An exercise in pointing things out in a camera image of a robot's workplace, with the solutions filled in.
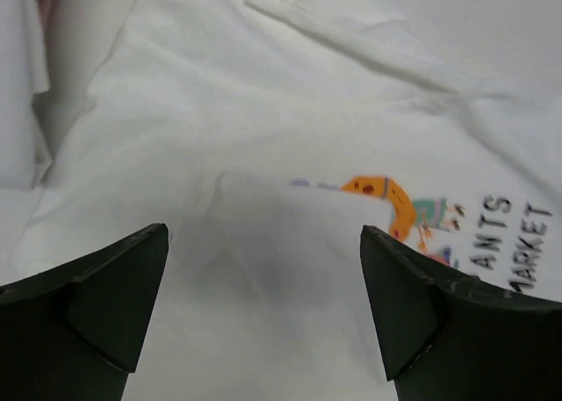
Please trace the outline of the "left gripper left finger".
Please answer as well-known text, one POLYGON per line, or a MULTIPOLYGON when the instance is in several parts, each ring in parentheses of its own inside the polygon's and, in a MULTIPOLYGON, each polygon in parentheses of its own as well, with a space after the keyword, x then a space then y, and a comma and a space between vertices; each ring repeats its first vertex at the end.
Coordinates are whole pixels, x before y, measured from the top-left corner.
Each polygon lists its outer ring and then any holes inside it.
POLYGON ((1 288, 3 400, 120 400, 161 285, 169 230, 153 224, 1 288))

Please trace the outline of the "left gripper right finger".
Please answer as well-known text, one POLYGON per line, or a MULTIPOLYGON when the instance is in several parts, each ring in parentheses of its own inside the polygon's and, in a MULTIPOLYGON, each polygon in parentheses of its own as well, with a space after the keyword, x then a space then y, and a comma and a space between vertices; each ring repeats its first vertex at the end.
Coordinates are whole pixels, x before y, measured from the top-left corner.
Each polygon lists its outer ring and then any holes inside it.
POLYGON ((361 232, 360 258, 399 399, 560 399, 560 303, 480 281, 374 226, 361 232))

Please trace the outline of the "white t-shirt stack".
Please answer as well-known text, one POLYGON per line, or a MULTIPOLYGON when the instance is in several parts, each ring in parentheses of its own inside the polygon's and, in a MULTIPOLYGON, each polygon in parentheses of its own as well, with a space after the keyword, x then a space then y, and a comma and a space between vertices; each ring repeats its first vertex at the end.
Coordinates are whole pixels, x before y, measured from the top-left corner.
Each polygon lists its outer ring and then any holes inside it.
POLYGON ((45 30, 54 0, 1 0, 1 187, 31 190, 51 163, 32 107, 51 87, 45 30))

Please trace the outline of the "white printed cartoon t-shirt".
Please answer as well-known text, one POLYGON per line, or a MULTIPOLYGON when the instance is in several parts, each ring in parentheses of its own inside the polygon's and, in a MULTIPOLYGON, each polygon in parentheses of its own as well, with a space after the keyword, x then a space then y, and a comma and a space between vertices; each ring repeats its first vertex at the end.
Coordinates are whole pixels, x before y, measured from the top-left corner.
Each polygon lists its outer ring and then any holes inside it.
POLYGON ((443 64, 393 0, 134 0, 11 268, 153 224, 125 400, 401 400, 363 228, 561 305, 561 99, 443 64))

